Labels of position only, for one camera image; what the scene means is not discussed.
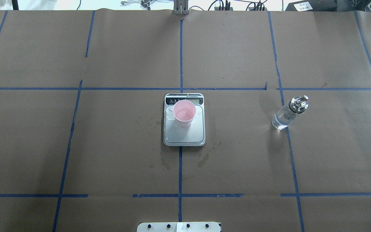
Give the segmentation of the aluminium frame post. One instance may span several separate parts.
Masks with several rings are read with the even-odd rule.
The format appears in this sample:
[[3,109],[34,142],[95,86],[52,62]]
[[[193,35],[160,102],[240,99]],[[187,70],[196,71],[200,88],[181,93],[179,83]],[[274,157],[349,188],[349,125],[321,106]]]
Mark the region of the aluminium frame post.
[[173,15],[188,15],[189,14],[189,6],[188,0],[173,0],[174,7],[173,7]]

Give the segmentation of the silver digital kitchen scale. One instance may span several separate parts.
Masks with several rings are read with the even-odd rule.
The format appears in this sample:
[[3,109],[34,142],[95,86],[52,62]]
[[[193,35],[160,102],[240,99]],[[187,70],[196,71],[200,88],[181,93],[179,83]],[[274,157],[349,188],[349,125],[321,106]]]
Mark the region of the silver digital kitchen scale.
[[[187,100],[195,106],[195,116],[190,125],[181,126],[174,116],[174,106]],[[163,143],[166,146],[202,146],[205,144],[204,96],[200,93],[168,93],[164,98]]]

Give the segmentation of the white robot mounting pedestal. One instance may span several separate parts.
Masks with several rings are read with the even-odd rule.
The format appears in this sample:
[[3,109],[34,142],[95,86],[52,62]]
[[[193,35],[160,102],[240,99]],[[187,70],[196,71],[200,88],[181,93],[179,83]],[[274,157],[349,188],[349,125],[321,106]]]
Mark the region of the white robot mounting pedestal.
[[150,222],[140,223],[137,232],[222,232],[218,222]]

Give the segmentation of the black box with label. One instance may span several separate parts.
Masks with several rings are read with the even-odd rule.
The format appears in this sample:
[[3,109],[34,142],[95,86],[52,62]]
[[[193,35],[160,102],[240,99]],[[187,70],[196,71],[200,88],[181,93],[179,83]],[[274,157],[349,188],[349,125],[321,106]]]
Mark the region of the black box with label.
[[336,0],[299,0],[289,3],[284,11],[336,12],[337,2]]

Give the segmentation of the clear glass sauce bottle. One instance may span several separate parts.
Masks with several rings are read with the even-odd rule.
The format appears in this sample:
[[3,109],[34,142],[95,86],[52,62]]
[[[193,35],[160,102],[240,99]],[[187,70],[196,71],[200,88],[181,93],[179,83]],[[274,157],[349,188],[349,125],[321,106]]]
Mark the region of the clear glass sauce bottle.
[[306,112],[308,100],[307,95],[293,97],[274,115],[272,125],[278,130],[287,128],[301,114]]

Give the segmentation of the pink paper cup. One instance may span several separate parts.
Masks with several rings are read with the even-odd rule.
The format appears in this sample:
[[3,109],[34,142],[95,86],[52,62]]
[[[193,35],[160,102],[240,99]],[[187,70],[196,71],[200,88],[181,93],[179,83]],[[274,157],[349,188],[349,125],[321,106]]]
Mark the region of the pink paper cup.
[[173,115],[181,127],[190,126],[196,115],[196,107],[189,100],[180,100],[173,106]]

